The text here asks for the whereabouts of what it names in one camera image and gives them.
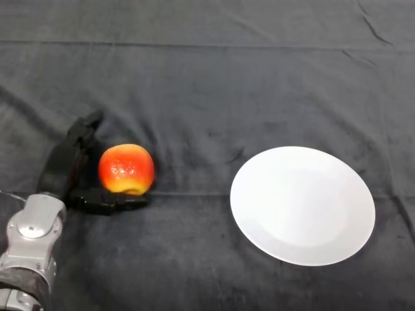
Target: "white plate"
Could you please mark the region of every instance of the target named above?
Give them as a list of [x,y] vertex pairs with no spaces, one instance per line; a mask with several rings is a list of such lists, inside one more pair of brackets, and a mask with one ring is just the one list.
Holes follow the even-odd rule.
[[302,266],[352,256],[375,225],[375,204],[360,176],[310,148],[257,154],[235,176],[230,200],[237,225],[252,243]]

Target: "red apple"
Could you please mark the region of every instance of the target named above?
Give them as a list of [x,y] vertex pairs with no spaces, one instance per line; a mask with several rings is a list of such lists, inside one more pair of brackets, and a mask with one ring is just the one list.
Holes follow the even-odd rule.
[[154,163],[143,147],[120,144],[104,152],[98,173],[102,185],[109,191],[141,195],[154,181]]

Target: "dark gray fabric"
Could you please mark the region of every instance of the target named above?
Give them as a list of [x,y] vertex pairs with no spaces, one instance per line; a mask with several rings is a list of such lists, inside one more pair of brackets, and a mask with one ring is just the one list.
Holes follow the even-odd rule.
[[[408,0],[1,1],[0,189],[33,191],[53,144],[96,108],[104,144],[142,144],[158,165],[150,207],[69,214],[55,310],[415,310],[414,12]],[[236,171],[285,145],[367,182],[375,231],[354,257],[294,266],[236,227]],[[0,203],[4,226],[16,206]]]

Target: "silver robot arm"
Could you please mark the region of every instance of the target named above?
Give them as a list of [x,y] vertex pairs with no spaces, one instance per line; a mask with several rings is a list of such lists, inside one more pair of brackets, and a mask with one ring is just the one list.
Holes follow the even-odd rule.
[[65,204],[47,194],[29,196],[8,222],[8,248],[0,257],[0,310],[49,308]]

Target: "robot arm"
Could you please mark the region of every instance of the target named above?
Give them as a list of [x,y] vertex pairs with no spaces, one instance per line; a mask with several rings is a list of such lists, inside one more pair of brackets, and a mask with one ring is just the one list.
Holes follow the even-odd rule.
[[0,257],[0,311],[50,311],[58,249],[67,207],[110,215],[146,204],[140,196],[103,189],[74,189],[88,161],[88,150],[102,120],[97,111],[79,118],[65,140],[52,150],[41,174],[37,194],[8,222],[8,248]]

